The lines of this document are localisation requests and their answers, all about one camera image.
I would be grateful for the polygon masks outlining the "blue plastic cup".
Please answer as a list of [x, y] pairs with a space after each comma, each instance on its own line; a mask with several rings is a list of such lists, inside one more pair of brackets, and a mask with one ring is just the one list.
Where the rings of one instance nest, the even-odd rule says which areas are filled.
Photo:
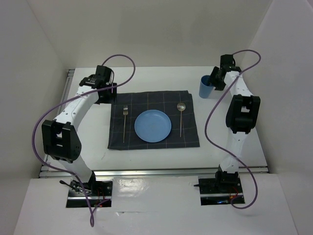
[[199, 96], [201, 98], [208, 98], [214, 88], [210, 75], [204, 75], [200, 81]]

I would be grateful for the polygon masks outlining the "dark grey checked cloth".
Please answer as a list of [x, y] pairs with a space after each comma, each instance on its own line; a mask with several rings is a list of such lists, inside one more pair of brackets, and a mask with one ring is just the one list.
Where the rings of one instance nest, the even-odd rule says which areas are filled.
[[[182, 136], [179, 136], [180, 112], [177, 104], [183, 102], [186, 109], [182, 112]], [[128, 106], [125, 142], [123, 143], [123, 107]], [[144, 111], [159, 110], [164, 112], [172, 123], [169, 136], [156, 143], [140, 139], [134, 130], [135, 119]], [[117, 95], [117, 103], [111, 107], [108, 149], [141, 150], [166, 148], [200, 147], [194, 114], [193, 98], [188, 91], [157, 91], [124, 93]]]

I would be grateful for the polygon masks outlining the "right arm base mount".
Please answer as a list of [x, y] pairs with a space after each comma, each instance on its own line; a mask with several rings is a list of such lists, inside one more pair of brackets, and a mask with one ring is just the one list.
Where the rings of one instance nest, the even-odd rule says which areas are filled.
[[194, 187], [199, 189], [202, 206], [244, 204], [245, 199], [238, 172], [217, 171], [214, 178], [199, 178]]

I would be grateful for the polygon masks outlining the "silver spoon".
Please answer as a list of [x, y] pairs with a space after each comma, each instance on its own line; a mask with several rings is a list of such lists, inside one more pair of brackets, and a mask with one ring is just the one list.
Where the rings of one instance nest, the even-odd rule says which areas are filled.
[[182, 112], [186, 109], [186, 105], [183, 102], [179, 102], [177, 104], [177, 109], [180, 112], [180, 129], [179, 129], [179, 136], [182, 136]]

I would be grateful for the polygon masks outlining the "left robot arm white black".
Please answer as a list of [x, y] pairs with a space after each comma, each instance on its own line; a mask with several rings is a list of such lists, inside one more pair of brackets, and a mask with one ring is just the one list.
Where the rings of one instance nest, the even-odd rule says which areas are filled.
[[85, 195], [97, 190], [94, 172], [86, 165], [81, 156], [82, 145], [78, 127], [93, 104], [113, 103], [116, 100], [116, 88], [112, 88], [114, 72], [98, 65], [95, 74], [85, 77], [75, 94], [77, 99], [68, 103], [65, 109], [54, 119], [42, 123], [44, 152], [59, 161], [63, 167], [75, 173], [81, 180], [79, 189]]

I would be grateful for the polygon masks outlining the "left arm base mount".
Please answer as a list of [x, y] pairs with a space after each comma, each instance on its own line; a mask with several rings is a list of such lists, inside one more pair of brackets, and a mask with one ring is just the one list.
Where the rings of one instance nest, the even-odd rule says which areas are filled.
[[[81, 189], [80, 185], [71, 181], [66, 183], [63, 180], [59, 181], [60, 184], [68, 186], [68, 196], [66, 208], [87, 208], [87, 202]], [[103, 208], [108, 208], [112, 206], [112, 188], [113, 181], [97, 181], [94, 189], [86, 188], [86, 193], [92, 208], [99, 206]]]

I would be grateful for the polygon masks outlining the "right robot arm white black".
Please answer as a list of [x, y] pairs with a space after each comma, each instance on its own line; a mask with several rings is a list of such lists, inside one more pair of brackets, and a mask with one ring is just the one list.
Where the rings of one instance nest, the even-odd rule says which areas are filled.
[[[210, 75], [211, 84], [217, 91], [229, 89], [232, 96], [225, 124], [228, 128], [226, 150], [239, 159], [247, 135], [256, 126], [261, 99], [254, 96], [247, 88], [242, 70], [236, 66], [234, 56], [222, 55], [220, 66], [215, 67]], [[239, 162], [229, 153], [220, 163], [215, 174], [213, 186], [219, 192], [233, 189], [239, 183]]]

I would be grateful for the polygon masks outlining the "aluminium table frame rail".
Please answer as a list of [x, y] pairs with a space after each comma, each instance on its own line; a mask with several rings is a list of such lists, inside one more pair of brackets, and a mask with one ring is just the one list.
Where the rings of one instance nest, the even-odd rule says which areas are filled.
[[197, 67], [116, 67], [119, 93], [187, 90], [193, 97], [200, 147], [109, 150], [111, 107], [95, 104], [82, 120], [78, 136], [82, 157], [97, 176], [178, 175], [214, 173], [225, 157], [228, 129], [225, 115], [231, 96], [213, 91], [209, 98], [199, 97], [200, 79], [212, 71], [211, 66]]

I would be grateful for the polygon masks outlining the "blue plastic plate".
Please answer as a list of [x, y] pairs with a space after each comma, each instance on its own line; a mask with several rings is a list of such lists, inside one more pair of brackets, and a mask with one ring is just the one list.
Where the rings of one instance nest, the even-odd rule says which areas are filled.
[[172, 129], [170, 118], [162, 111], [147, 110], [134, 122], [137, 136], [145, 142], [156, 143], [168, 137]]

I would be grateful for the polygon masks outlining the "silver fork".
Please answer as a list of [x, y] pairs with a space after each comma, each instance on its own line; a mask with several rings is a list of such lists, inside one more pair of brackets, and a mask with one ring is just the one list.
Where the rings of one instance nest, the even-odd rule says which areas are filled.
[[125, 142], [125, 134], [126, 134], [126, 119], [128, 115], [128, 106], [124, 105], [123, 107], [123, 116], [124, 116], [124, 123], [123, 123], [123, 143]]

